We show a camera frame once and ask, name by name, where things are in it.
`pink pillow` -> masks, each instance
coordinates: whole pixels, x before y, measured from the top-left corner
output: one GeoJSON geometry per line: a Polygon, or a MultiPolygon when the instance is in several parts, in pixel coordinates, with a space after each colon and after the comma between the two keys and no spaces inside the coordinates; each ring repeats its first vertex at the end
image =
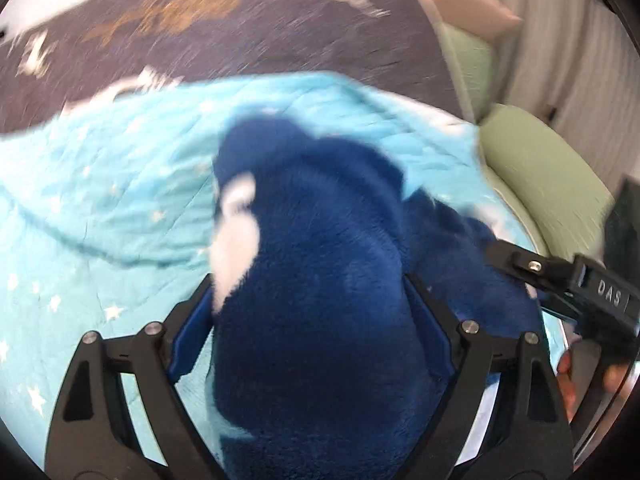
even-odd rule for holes
{"type": "Polygon", "coordinates": [[[475,34],[487,43],[520,27],[522,19],[498,0],[432,0],[444,22],[475,34]]]}

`bed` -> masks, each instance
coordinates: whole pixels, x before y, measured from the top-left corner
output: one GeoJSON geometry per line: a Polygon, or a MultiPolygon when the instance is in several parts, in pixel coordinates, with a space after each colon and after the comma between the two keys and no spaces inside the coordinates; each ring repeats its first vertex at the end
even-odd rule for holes
{"type": "MultiPolygon", "coordinates": [[[[37,464],[81,335],[162,319],[207,272],[210,159],[248,107],[372,142],[414,188],[484,205],[496,229],[538,248],[482,179],[436,21],[423,0],[90,0],[0,46],[0,415],[37,464]]],[[[565,341],[556,320],[547,329],[556,360],[565,341]]],[[[178,391],[206,441],[205,373],[178,391]]],[[[127,399],[162,462],[133,383],[127,399]]]]}

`dark gray bedspread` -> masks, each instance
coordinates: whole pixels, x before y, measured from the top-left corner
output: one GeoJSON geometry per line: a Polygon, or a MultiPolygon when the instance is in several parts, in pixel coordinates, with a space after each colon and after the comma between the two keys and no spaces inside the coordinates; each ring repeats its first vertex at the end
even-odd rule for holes
{"type": "Polygon", "coordinates": [[[0,132],[145,67],[183,82],[331,70],[462,116],[418,0],[89,0],[0,46],[0,132]]]}

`white patch on plush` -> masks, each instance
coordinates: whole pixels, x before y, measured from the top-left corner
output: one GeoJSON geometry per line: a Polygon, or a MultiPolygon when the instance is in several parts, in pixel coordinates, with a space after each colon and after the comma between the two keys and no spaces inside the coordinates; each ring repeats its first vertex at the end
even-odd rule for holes
{"type": "Polygon", "coordinates": [[[245,208],[255,197],[255,179],[250,173],[236,176],[222,190],[222,214],[213,233],[209,263],[213,275],[213,312],[222,310],[258,255],[260,228],[245,208]]]}

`metal screw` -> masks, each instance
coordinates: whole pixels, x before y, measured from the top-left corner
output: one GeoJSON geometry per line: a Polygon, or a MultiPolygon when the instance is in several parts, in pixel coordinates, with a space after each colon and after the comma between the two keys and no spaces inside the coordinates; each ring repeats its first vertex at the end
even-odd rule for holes
{"type": "Polygon", "coordinates": [[[157,321],[152,321],[147,326],[145,326],[145,334],[147,335],[158,335],[162,332],[162,323],[157,321]]]}
{"type": "Polygon", "coordinates": [[[467,334],[477,334],[480,332],[480,325],[473,319],[467,319],[462,322],[462,330],[467,334]]]}
{"type": "Polygon", "coordinates": [[[533,270],[533,272],[540,272],[540,270],[542,270],[542,264],[540,262],[537,262],[536,260],[529,262],[528,267],[529,270],[533,270]]]}
{"type": "Polygon", "coordinates": [[[526,341],[530,345],[537,345],[540,342],[540,338],[535,332],[527,332],[524,335],[524,341],[526,341]]]}
{"type": "Polygon", "coordinates": [[[95,330],[91,330],[82,336],[82,342],[85,345],[90,345],[98,339],[98,333],[95,330]]]}

